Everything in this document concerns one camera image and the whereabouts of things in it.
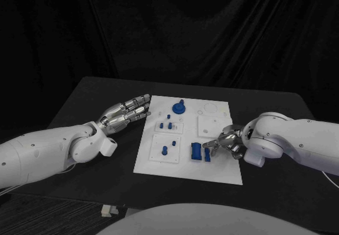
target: black table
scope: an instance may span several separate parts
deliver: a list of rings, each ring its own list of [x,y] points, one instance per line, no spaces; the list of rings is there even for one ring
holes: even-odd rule
[[[229,103],[233,123],[245,125],[264,112],[292,119],[308,118],[294,93],[184,86],[85,77],[49,125],[72,126],[95,121],[115,103],[142,94],[220,100]],[[288,156],[266,159],[262,168],[239,161],[242,186],[132,173],[144,120],[129,123],[111,137],[118,148],[14,193],[145,209],[173,203],[227,205],[268,214],[315,230],[339,232],[339,190],[321,172],[298,165]]]

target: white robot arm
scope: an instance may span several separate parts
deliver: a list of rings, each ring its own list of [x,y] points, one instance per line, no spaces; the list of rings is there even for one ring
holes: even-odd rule
[[[219,146],[258,167],[265,158],[285,153],[297,163],[339,175],[339,124],[262,113],[243,127],[225,127],[219,138],[203,144],[212,156]]]
[[[101,152],[111,156],[116,143],[106,136],[150,115],[150,95],[109,107],[96,122],[36,131],[0,145],[0,188],[36,182]]]

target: black backdrop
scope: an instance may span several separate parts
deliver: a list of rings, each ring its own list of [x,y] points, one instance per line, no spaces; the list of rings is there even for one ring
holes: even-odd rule
[[[297,92],[339,122],[337,1],[0,4],[1,141],[46,127],[83,76]]]

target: white board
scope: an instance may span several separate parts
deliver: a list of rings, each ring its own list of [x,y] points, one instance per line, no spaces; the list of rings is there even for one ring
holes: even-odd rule
[[[183,99],[186,111],[177,115],[171,107],[180,99]],[[148,111],[151,115],[145,119],[134,173],[242,185],[238,160],[232,158],[229,151],[219,148],[216,155],[210,157],[210,162],[203,160],[203,149],[201,160],[190,158],[190,144],[193,142],[201,144],[216,139],[222,128],[232,124],[227,102],[154,95]],[[168,122],[171,126],[177,126],[177,129],[168,129]],[[171,146],[171,141],[176,141],[176,148]],[[167,155],[161,155],[161,145],[165,143]]]

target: robotic hand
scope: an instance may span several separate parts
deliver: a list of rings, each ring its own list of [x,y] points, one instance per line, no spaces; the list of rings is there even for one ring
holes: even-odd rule
[[[243,127],[226,126],[219,138],[203,143],[212,156],[219,146],[258,167],[265,158],[285,153],[298,164],[339,175],[339,124],[262,113]]]
[[[0,188],[47,178],[99,152],[111,156],[116,143],[106,136],[150,115],[148,101],[145,94],[111,106],[96,122],[36,131],[0,144]]]

